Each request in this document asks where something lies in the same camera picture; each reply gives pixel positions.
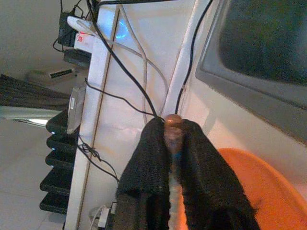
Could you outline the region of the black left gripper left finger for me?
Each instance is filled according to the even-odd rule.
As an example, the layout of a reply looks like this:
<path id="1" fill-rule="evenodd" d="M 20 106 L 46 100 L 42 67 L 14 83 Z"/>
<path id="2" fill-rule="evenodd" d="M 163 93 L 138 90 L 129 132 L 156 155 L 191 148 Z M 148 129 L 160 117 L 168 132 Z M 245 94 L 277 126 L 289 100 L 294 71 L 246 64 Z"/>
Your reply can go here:
<path id="1" fill-rule="evenodd" d="M 113 229 L 169 228 L 169 156 L 161 119 L 152 119 L 142 130 L 119 180 L 116 200 Z"/>

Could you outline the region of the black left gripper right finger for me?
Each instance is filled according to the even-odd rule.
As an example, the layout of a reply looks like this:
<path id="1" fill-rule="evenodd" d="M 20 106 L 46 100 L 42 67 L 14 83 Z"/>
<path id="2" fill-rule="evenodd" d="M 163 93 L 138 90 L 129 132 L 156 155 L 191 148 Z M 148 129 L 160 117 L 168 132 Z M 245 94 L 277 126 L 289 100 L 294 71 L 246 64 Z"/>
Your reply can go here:
<path id="1" fill-rule="evenodd" d="M 183 120 L 181 184 L 190 230 L 258 230 L 235 172 L 195 122 Z"/>

